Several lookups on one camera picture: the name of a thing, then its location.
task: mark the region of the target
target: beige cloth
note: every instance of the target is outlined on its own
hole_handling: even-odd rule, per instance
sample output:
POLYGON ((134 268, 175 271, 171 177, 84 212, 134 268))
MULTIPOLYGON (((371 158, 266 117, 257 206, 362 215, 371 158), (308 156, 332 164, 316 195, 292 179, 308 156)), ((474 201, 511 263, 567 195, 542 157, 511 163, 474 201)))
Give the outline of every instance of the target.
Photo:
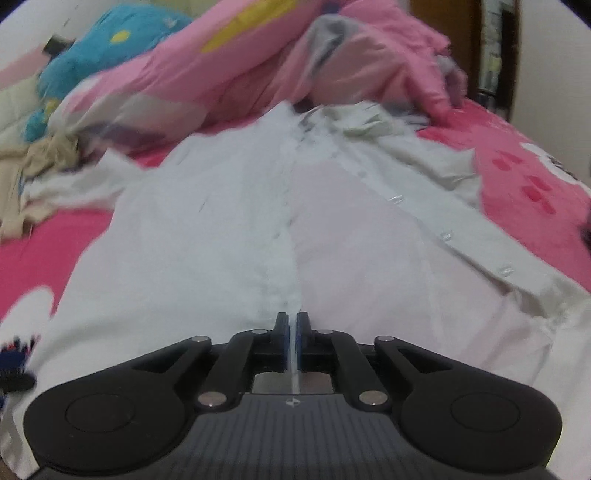
POLYGON ((64 134, 43 138, 28 147, 0 149, 0 242, 20 238, 55 208, 43 203, 21 205, 21 178, 30 180, 78 165, 77 140, 64 134))

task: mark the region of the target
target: gray patch on blanket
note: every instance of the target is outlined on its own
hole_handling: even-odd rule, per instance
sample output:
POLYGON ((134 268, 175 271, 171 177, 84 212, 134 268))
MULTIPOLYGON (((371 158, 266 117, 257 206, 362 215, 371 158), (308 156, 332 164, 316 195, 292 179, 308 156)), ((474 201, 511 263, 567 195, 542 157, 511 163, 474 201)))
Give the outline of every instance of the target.
POLYGON ((322 68, 345 40, 358 30, 355 20, 340 15, 326 14, 312 22, 307 35, 310 42, 311 75, 322 68))

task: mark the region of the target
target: yellow pattern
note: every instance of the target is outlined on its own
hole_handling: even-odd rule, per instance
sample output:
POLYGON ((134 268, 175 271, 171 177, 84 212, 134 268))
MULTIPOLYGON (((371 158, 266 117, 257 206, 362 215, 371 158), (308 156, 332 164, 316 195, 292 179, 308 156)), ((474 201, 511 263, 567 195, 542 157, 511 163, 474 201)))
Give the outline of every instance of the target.
POLYGON ((131 36, 129 30, 121 30, 111 37, 111 43, 123 43, 131 36))
POLYGON ((298 0, 256 0, 219 30, 203 46, 201 52, 211 52, 238 35, 291 12, 297 5, 298 0))
POLYGON ((45 108, 43 109, 43 120, 45 123, 49 121, 51 114, 60 106, 61 101, 57 98, 48 98, 45 100, 45 108))

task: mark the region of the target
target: wooden door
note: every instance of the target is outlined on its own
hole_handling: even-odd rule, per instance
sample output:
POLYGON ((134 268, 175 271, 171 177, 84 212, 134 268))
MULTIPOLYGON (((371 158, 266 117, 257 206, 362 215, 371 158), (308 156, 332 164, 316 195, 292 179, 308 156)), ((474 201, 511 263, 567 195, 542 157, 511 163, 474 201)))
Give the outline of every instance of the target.
POLYGON ((452 55, 468 75, 468 96, 475 98, 480 72, 480 0, 411 0, 411 13, 448 36, 452 55))

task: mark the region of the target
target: blue pillow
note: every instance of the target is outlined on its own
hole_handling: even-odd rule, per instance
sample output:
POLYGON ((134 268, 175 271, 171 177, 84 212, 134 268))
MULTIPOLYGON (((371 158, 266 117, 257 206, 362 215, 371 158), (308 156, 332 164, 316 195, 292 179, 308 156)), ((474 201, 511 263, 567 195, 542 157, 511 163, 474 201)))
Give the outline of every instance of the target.
POLYGON ((82 80, 152 50, 191 21, 182 13, 154 5, 113 7, 43 70, 37 85, 43 108, 29 118, 24 139, 33 142, 45 135, 50 115, 82 80))

